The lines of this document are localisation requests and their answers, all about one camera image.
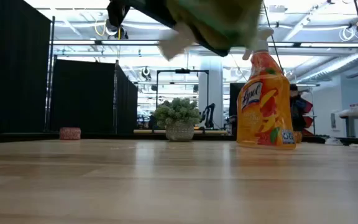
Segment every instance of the potted plant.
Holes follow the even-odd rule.
[[[171,141],[189,141],[194,136],[194,125],[200,123],[197,102],[190,99],[165,101],[154,112],[157,125],[165,127],[166,137]]]

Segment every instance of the lysol logo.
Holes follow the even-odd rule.
[[[258,103],[262,92],[262,82],[255,82],[242,94],[242,109],[251,103]]]

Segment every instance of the white spray nozzle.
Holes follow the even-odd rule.
[[[243,60],[248,60],[253,51],[255,50],[269,50],[269,45],[267,43],[268,37],[273,35],[274,30],[270,27],[261,27],[258,31],[258,41],[256,46],[251,49],[246,49],[245,54],[242,56]]]

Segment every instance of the green succulent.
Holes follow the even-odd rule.
[[[177,121],[191,124],[200,123],[200,113],[197,109],[197,102],[190,103],[190,99],[175,98],[170,103],[164,101],[155,111],[157,125],[165,127]]]

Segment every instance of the orange spray bottle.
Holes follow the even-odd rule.
[[[294,149],[290,82],[269,54],[271,28],[259,29],[252,71],[237,98],[237,142],[245,147]],[[248,60],[252,50],[243,56]]]

